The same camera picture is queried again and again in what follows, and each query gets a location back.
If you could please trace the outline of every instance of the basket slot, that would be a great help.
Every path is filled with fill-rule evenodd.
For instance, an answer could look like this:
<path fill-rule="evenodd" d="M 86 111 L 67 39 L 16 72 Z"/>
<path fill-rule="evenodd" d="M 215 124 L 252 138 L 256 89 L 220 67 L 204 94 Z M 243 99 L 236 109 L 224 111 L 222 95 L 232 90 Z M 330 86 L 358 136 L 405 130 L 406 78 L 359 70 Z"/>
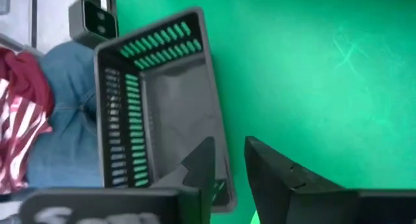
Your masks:
<path fill-rule="evenodd" d="M 141 188 L 141 187 L 147 186 L 148 184 L 149 184 L 148 179 L 140 179 L 136 182 L 135 185 L 136 185 L 137 188 Z"/>
<path fill-rule="evenodd" d="M 143 172 L 143 171 L 147 171 L 148 167 L 147 166 L 135 166 L 134 171 L 135 172 Z"/>
<path fill-rule="evenodd" d="M 131 143 L 144 143 L 144 138 L 132 138 Z"/>
<path fill-rule="evenodd" d="M 120 75 L 120 72 L 117 71 L 116 69 L 113 69 L 113 68 L 105 68 L 104 72 L 109 74 L 109 75 L 115 75 L 117 77 Z"/>
<path fill-rule="evenodd" d="M 118 177 L 121 175 L 126 175 L 127 174 L 127 170 L 126 169 L 115 169 L 114 171 L 112 171 L 111 175 L 113 177 Z"/>
<path fill-rule="evenodd" d="M 131 150 L 132 151 L 145 150 L 145 146 L 144 145 L 132 145 Z"/>
<path fill-rule="evenodd" d="M 218 195 L 218 193 L 222 190 L 222 188 L 226 185 L 225 182 L 223 181 L 216 181 L 215 182 L 215 186 L 214 186 L 214 195 L 213 195 L 213 202 L 216 199 L 216 196 Z"/>
<path fill-rule="evenodd" d="M 108 105 L 110 108 L 120 109 L 120 104 L 117 102 L 109 102 Z"/>
<path fill-rule="evenodd" d="M 109 129 L 118 130 L 120 129 L 120 124 L 115 124 L 115 123 L 109 124 Z"/>
<path fill-rule="evenodd" d="M 143 132 L 142 131 L 131 131 L 130 132 L 130 137 L 143 137 Z"/>
<path fill-rule="evenodd" d="M 143 157 L 146 157 L 145 152 L 134 152 L 133 153 L 133 158 L 143 158 Z"/>
<path fill-rule="evenodd" d="M 134 159 L 133 160 L 133 165 L 144 165 L 147 163 L 147 160 L 145 158 L 139 158 L 139 159 Z"/>
<path fill-rule="evenodd" d="M 127 183 L 127 177 L 118 177 L 118 178 L 113 178 L 112 180 L 112 184 L 114 186 L 124 185 L 126 183 Z"/>
<path fill-rule="evenodd" d="M 120 119 L 119 119 L 119 117 L 115 117 L 115 116 L 111 116 L 111 117 L 109 117 L 109 122 L 110 123 L 117 123 L 117 122 L 119 122 L 120 121 Z"/>
<path fill-rule="evenodd" d="M 143 179 L 146 179 L 148 177 L 148 175 L 149 175 L 148 172 L 137 173 L 135 175 L 135 179 L 137 179 L 137 180 L 143 180 Z"/>
<path fill-rule="evenodd" d="M 125 163 L 125 161 L 122 161 L 122 162 L 113 162 L 113 163 L 111 163 L 111 168 L 124 168 L 124 167 L 126 167 L 126 163 Z"/>
<path fill-rule="evenodd" d="M 122 147 L 122 146 L 112 146 L 110 148 L 110 152 L 112 152 L 112 153 L 124 152 L 124 147 Z"/>
<path fill-rule="evenodd" d="M 116 95 L 107 95 L 107 100 L 108 101 L 120 101 L 120 97 Z"/>
<path fill-rule="evenodd" d="M 130 130 L 143 130 L 143 126 L 132 124 L 132 125 L 130 125 Z"/>
<path fill-rule="evenodd" d="M 111 155 L 111 160 L 125 160 L 125 155 L 123 153 L 114 153 Z"/>
<path fill-rule="evenodd" d="M 121 139 L 117 138 L 117 139 L 110 139 L 110 144 L 111 145 L 120 145 L 122 143 Z"/>
<path fill-rule="evenodd" d="M 118 114 L 120 113 L 120 111 L 119 110 L 112 110 L 112 109 L 108 109 L 108 111 L 107 111 L 107 114 L 109 115 L 109 116 L 118 116 Z"/>

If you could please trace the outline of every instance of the gray plastic basket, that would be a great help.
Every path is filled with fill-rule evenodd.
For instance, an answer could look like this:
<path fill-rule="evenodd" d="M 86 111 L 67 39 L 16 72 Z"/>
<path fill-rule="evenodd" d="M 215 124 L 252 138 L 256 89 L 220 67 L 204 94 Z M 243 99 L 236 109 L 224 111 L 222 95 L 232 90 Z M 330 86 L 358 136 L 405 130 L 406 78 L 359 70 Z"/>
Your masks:
<path fill-rule="evenodd" d="M 213 136 L 213 212 L 231 212 L 237 199 L 202 10 L 105 42 L 95 62 L 105 187 L 148 187 Z"/>

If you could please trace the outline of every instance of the green slot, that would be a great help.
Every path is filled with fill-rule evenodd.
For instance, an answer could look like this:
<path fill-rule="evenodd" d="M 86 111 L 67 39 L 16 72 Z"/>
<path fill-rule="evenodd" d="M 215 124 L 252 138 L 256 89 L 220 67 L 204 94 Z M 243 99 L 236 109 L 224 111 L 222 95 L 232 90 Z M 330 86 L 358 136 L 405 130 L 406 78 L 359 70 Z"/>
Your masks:
<path fill-rule="evenodd" d="M 188 48 L 185 46 L 185 44 L 184 44 L 184 43 L 181 43 L 181 44 L 180 44 L 180 46 L 181 46 L 181 48 L 182 48 L 182 51 L 184 51 L 184 52 L 185 52 L 185 54 L 189 54 L 189 50 L 188 50 Z"/>
<path fill-rule="evenodd" d="M 168 60 L 171 60 L 172 59 L 172 57 L 169 55 L 169 53 L 168 52 L 166 52 L 165 50 L 162 50 L 162 54 L 168 59 Z"/>
<path fill-rule="evenodd" d="M 148 170 L 148 167 L 147 166 L 136 166 L 133 170 L 134 170 L 134 172 L 140 172 L 140 171 Z"/>
<path fill-rule="evenodd" d="M 136 53 L 140 53 L 140 50 L 133 44 L 133 43 L 129 43 L 130 47 L 133 48 L 134 51 L 136 51 Z"/>
<path fill-rule="evenodd" d="M 196 46 L 196 48 L 197 48 L 198 50 L 201 50 L 201 49 L 202 49 L 202 46 L 201 46 L 201 44 L 197 41 L 197 39 L 194 39 L 192 42 L 194 43 L 194 45 Z"/>
<path fill-rule="evenodd" d="M 146 163 L 146 159 L 136 159 L 133 160 L 133 165 L 140 165 Z"/>
<path fill-rule="evenodd" d="M 167 31 L 169 33 L 169 36 L 171 36 L 174 40 L 177 39 L 175 32 L 170 27 L 168 27 Z"/>
<path fill-rule="evenodd" d="M 187 23 L 182 22 L 182 23 L 181 23 L 181 27 L 182 27 L 182 29 L 185 31 L 185 33 L 189 36 L 189 35 L 190 35 L 190 29 L 189 29 L 189 27 L 188 27 Z"/>
<path fill-rule="evenodd" d="M 128 48 L 128 46 L 124 46 L 124 49 L 129 52 L 130 55 L 135 55 L 135 52 L 133 52 L 130 48 Z"/>
<path fill-rule="evenodd" d="M 129 112 L 129 117 L 142 117 L 142 113 L 140 113 L 140 112 Z M 140 121 L 136 121 L 136 122 L 134 122 L 134 121 L 132 121 L 132 119 L 130 119 L 130 123 L 142 123 L 142 121 L 140 120 Z"/>
<path fill-rule="evenodd" d="M 143 156 L 145 156 L 145 155 L 146 155 L 146 153 L 145 153 L 145 152 L 133 153 L 133 157 L 134 157 L 134 158 L 143 157 Z"/>
<path fill-rule="evenodd" d="M 196 49 L 195 49 L 194 45 L 192 44 L 192 42 L 187 42 L 187 46 L 192 52 L 195 52 Z"/>
<path fill-rule="evenodd" d="M 182 32 L 181 28 L 179 27 L 179 25 L 175 24 L 174 25 L 174 29 L 176 30 L 176 32 L 179 34 L 179 36 L 182 38 L 185 36 L 185 34 Z"/>
<path fill-rule="evenodd" d="M 153 35 L 160 44 L 164 45 L 164 41 L 161 38 L 161 35 L 159 35 L 159 33 L 155 32 Z"/>
<path fill-rule="evenodd" d="M 141 126 L 141 125 L 130 125 L 129 129 L 132 130 L 132 131 L 134 131 L 134 130 L 141 131 L 141 130 L 143 130 L 143 126 Z"/>
<path fill-rule="evenodd" d="M 142 138 L 131 139 L 131 143 L 144 143 L 144 139 Z"/>
<path fill-rule="evenodd" d="M 130 57 L 129 53 L 125 52 L 123 49 L 120 50 L 120 53 L 126 58 Z"/>
<path fill-rule="evenodd" d="M 140 41 L 135 41 L 136 45 L 140 48 L 141 51 L 146 51 L 147 49 L 140 43 Z"/>
<path fill-rule="evenodd" d="M 130 132 L 130 137 L 142 137 L 143 132 Z"/>
<path fill-rule="evenodd" d="M 139 100 L 136 100 L 136 99 L 130 99 L 130 98 L 128 98 L 127 99 L 127 102 L 129 103 L 129 104 L 140 104 L 140 101 Z"/>
<path fill-rule="evenodd" d="M 141 41 L 148 49 L 152 48 L 151 44 L 145 38 L 142 38 Z"/>
<path fill-rule="evenodd" d="M 132 97 L 132 98 L 140 98 L 140 95 L 135 94 L 135 93 L 127 93 L 128 97 Z"/>
<path fill-rule="evenodd" d="M 154 61 L 152 61 L 152 60 L 149 58 L 149 56 L 144 57 L 144 59 L 145 59 L 145 60 L 146 60 L 146 62 L 148 62 L 150 65 L 152 65 L 152 66 L 154 66 L 154 65 L 155 65 Z"/>
<path fill-rule="evenodd" d="M 221 189 L 225 186 L 226 184 L 224 182 L 221 183 L 221 186 L 219 187 L 218 191 L 221 191 Z"/>
<path fill-rule="evenodd" d="M 148 40 L 149 42 L 154 46 L 154 47 L 158 47 L 159 44 L 156 42 L 155 39 L 153 39 L 153 37 L 151 37 L 150 35 L 148 36 Z"/>
<path fill-rule="evenodd" d="M 135 175 L 135 179 L 143 179 L 143 178 L 147 178 L 148 177 L 148 173 L 138 173 Z"/>
<path fill-rule="evenodd" d="M 168 51 L 174 58 L 177 58 L 177 54 L 175 53 L 175 51 L 171 47 L 168 48 Z"/>
<path fill-rule="evenodd" d="M 144 69 L 144 66 L 138 61 L 135 61 L 136 66 L 138 66 L 140 69 Z"/>
<path fill-rule="evenodd" d="M 166 59 L 163 57 L 163 55 L 160 52 L 156 52 L 156 56 L 162 60 L 162 62 L 166 62 Z"/>
<path fill-rule="evenodd" d="M 127 91 L 131 91 L 131 92 L 136 92 L 136 93 L 139 92 L 138 88 L 134 88 L 134 87 L 130 87 L 130 86 L 127 86 L 126 89 L 127 89 Z"/>
<path fill-rule="evenodd" d="M 141 58 L 139 61 L 144 65 L 145 68 L 150 68 L 150 65 L 143 58 Z"/>
<path fill-rule="evenodd" d="M 140 114 L 140 116 L 131 116 L 130 114 L 129 114 L 129 117 L 142 117 L 142 114 Z M 131 123 L 131 124 L 135 124 L 135 123 L 142 123 L 142 120 L 141 119 L 138 119 L 138 118 L 129 118 L 129 122 Z"/>
<path fill-rule="evenodd" d="M 137 83 L 137 82 L 135 82 L 135 81 L 125 81 L 125 83 L 126 83 L 127 85 L 130 85 L 130 86 L 138 87 L 138 83 Z"/>
<path fill-rule="evenodd" d="M 136 187 L 141 187 L 141 186 L 144 186 L 144 185 L 146 185 L 147 183 L 149 182 L 149 180 L 148 179 L 145 179 L 145 180 L 140 180 L 140 181 L 138 181 L 138 182 L 136 182 Z"/>
<path fill-rule="evenodd" d="M 132 106 L 132 105 L 129 105 L 129 110 L 141 111 L 142 109 L 141 109 L 139 106 Z"/>
<path fill-rule="evenodd" d="M 150 58 L 153 59 L 153 61 L 155 61 L 157 64 L 161 63 L 161 61 L 154 54 L 151 54 Z"/>
<path fill-rule="evenodd" d="M 162 31 L 161 31 L 161 34 L 162 34 L 163 38 L 164 38 L 167 42 L 170 42 L 170 41 L 171 41 L 171 39 L 170 39 L 169 35 L 168 35 L 168 34 L 167 34 L 164 30 L 162 30 Z"/>
<path fill-rule="evenodd" d="M 131 147 L 132 150 L 136 151 L 136 150 L 144 150 L 144 145 L 133 145 Z"/>
<path fill-rule="evenodd" d="M 130 75 L 130 74 L 125 74 L 125 78 L 131 81 L 138 81 L 137 77 L 135 77 L 134 75 Z"/>
<path fill-rule="evenodd" d="M 183 56 L 182 50 L 177 45 L 174 46 L 174 49 L 179 54 L 179 56 Z"/>

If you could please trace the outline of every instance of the black tray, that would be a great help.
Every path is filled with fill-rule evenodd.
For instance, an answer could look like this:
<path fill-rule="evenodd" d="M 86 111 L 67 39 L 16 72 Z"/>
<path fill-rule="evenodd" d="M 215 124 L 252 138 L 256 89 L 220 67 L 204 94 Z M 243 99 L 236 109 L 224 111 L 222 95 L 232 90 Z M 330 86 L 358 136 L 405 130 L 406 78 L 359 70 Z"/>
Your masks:
<path fill-rule="evenodd" d="M 414 189 L 343 188 L 253 136 L 244 157 L 261 224 L 415 223 Z"/>
<path fill-rule="evenodd" d="M 213 212 L 231 212 L 236 195 L 202 10 L 105 42 L 95 62 L 104 186 L 151 186 L 213 136 Z"/>

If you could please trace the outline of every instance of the red striped fabric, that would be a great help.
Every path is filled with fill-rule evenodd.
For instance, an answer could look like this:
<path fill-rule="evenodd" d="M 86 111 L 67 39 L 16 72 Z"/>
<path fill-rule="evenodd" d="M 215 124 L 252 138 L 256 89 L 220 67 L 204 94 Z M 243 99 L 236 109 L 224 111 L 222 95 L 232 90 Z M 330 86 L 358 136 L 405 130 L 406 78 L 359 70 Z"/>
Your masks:
<path fill-rule="evenodd" d="M 27 187 L 27 155 L 36 137 L 52 128 L 52 92 L 28 54 L 0 48 L 0 194 Z"/>

